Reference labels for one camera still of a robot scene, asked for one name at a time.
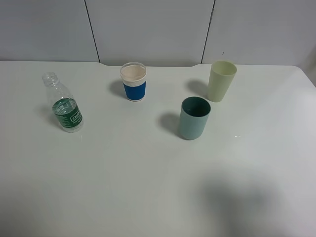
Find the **teal plastic cup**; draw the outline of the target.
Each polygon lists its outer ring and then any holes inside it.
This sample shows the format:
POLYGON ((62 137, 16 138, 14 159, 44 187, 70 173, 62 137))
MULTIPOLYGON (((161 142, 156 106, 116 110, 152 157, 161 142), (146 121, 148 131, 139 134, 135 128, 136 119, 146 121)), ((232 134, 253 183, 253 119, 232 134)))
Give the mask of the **teal plastic cup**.
POLYGON ((179 133, 187 140, 195 140, 200 137, 206 126, 210 104, 201 97, 188 97, 181 104, 179 119, 179 133))

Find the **pale green plastic cup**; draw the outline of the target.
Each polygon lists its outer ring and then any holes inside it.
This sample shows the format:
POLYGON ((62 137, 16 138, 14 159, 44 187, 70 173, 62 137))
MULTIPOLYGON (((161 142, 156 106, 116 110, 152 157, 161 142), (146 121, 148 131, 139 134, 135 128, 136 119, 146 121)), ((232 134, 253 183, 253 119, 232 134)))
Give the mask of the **pale green plastic cup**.
POLYGON ((227 61, 217 61, 211 65, 207 99, 211 102, 221 102, 232 83, 237 67, 227 61))

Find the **blue sleeved paper cup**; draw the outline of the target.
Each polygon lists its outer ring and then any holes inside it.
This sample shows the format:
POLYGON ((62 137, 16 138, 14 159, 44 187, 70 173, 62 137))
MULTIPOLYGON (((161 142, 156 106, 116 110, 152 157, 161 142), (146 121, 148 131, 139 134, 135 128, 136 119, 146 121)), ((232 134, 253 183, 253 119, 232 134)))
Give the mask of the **blue sleeved paper cup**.
POLYGON ((146 67, 138 62, 129 62, 120 69, 126 96, 130 101, 141 101, 146 93, 146 67))

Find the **clear bottle green label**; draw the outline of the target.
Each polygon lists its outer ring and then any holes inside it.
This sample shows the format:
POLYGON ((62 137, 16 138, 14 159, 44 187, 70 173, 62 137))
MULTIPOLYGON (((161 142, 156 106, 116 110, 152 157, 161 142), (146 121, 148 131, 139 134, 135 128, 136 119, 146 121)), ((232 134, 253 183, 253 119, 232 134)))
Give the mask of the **clear bottle green label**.
POLYGON ((83 126, 83 117, 70 90, 53 72, 42 75, 42 80, 50 108, 61 127, 69 133, 79 131, 83 126))

